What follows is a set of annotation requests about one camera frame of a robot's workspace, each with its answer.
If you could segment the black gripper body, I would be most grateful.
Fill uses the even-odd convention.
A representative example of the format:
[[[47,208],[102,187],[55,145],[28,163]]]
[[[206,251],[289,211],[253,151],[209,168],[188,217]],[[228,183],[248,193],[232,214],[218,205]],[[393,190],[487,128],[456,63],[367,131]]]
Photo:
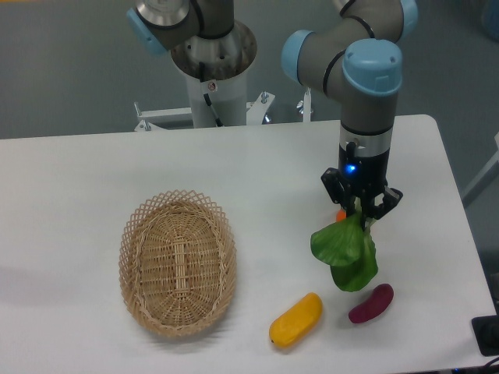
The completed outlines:
[[[338,155],[338,180],[343,192],[337,201],[346,204],[353,196],[364,196],[372,203],[382,195],[388,184],[386,173],[390,150],[373,157],[358,157],[340,146]]]

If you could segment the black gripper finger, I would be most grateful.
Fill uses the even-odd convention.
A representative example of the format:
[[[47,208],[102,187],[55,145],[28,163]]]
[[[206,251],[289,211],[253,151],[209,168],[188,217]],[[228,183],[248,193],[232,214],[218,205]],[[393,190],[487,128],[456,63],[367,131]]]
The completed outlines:
[[[391,212],[402,200],[403,193],[398,189],[385,186],[381,193],[382,199],[375,204],[376,199],[367,199],[363,202],[363,230],[368,230],[375,221],[379,221]]]
[[[322,174],[321,181],[333,203],[339,204],[348,215],[356,212],[358,177],[347,176],[346,173],[336,168],[328,168]]]

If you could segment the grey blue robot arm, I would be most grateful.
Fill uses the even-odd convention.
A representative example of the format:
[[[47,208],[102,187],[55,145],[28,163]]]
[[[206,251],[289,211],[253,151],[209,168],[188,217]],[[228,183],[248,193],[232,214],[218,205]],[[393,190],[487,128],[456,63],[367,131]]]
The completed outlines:
[[[338,166],[322,182],[333,203],[359,213],[368,228],[393,210],[402,194],[386,179],[402,53],[398,41],[418,21],[414,1],[337,1],[340,23],[329,31],[298,30],[281,50],[287,77],[341,106]],[[228,84],[253,64],[253,33],[235,19],[231,1],[138,1],[129,25],[152,54],[169,52],[193,83],[191,108],[199,127],[246,122],[244,90]]]

